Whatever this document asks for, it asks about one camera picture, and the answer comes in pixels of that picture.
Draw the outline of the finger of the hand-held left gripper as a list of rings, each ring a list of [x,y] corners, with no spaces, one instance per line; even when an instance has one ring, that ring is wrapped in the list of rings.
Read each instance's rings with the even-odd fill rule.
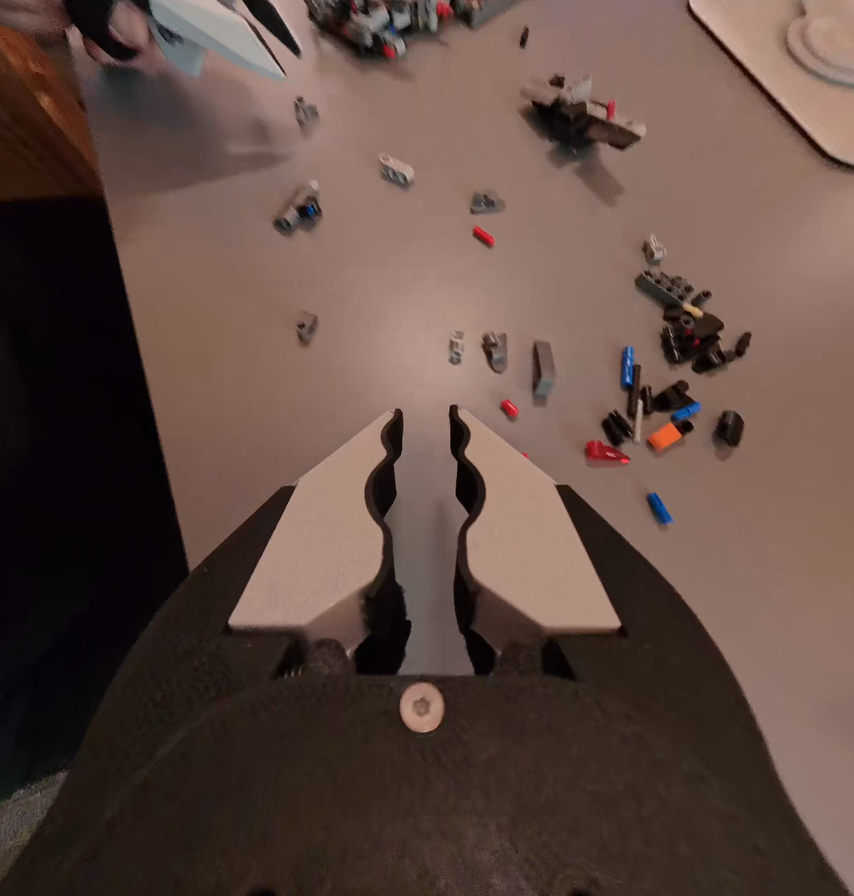
[[[244,1],[243,4],[259,24],[295,57],[301,58],[300,41],[276,1]]]
[[[236,9],[217,1],[149,3],[152,17],[161,29],[167,29],[206,51],[202,68],[207,54],[213,52],[270,79],[286,79],[286,71],[268,44]]]

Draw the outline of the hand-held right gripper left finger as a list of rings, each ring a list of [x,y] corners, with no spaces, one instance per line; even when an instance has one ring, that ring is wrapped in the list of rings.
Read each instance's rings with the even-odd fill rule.
[[[381,414],[300,477],[230,617],[233,633],[332,641],[364,675],[395,675],[411,634],[388,512],[401,409]]]

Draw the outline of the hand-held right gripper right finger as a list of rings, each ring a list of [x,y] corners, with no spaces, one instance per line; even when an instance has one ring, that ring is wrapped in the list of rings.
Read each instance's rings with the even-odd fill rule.
[[[478,418],[448,410],[455,498],[455,620],[474,672],[520,644],[620,633],[623,623],[558,483]]]

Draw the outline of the grey axle connector lego assembly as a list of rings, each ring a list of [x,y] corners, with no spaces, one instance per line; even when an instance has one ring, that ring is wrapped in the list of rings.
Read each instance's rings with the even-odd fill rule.
[[[273,220],[273,227],[280,233],[295,230],[311,230],[322,217],[321,190],[315,180],[297,186],[287,198]]]

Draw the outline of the pile of small lego pieces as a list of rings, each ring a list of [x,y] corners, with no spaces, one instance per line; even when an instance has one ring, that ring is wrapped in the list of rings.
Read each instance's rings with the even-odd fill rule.
[[[654,268],[642,270],[635,284],[661,308],[659,345],[669,366],[688,365],[693,374],[707,375],[746,355],[751,333],[742,333],[733,347],[724,347],[724,322],[705,308],[712,296],[709,290],[697,290],[683,277]],[[601,421],[610,445],[621,449],[625,442],[644,442],[648,446],[647,437],[668,422],[680,423],[680,441],[694,430],[702,406],[690,395],[689,383],[680,379],[654,391],[642,379],[632,346],[622,351],[620,382],[626,409],[613,409]]]

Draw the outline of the black grey lego wing assembly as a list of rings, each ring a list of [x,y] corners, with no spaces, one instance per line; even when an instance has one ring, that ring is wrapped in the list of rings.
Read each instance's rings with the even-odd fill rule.
[[[545,82],[525,84],[520,95],[544,132],[561,147],[581,151],[602,144],[626,151],[645,138],[644,123],[623,118],[615,101],[594,98],[592,89],[590,75],[568,79],[556,73]]]

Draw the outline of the lego car chassis model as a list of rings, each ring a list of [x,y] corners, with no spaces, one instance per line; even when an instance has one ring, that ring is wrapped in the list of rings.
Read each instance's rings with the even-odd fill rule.
[[[407,40],[436,36],[441,25],[459,19],[478,28],[506,12],[513,1],[306,1],[309,19],[360,57],[395,60]]]

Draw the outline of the person's left hand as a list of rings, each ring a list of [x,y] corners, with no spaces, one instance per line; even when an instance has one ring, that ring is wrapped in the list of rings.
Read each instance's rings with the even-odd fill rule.
[[[134,2],[119,1],[112,8],[109,21],[111,35],[133,52],[129,63],[140,64],[154,58],[158,47],[149,26],[148,16]]]

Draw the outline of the white stand base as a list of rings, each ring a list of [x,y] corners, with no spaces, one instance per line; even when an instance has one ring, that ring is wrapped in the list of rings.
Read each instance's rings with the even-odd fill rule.
[[[812,144],[854,168],[854,2],[687,5]]]

